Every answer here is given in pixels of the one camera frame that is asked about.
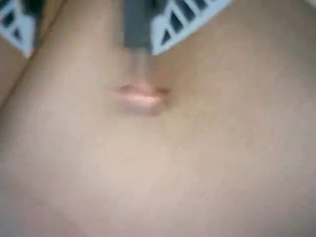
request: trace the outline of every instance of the blurry object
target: blurry object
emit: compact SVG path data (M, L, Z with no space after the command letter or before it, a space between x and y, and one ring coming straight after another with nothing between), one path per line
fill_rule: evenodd
M307 0L313 7L316 8L316 0Z
M0 35L30 57L63 0L1 0Z
M152 19L152 54L159 55L197 31L232 0L168 0Z

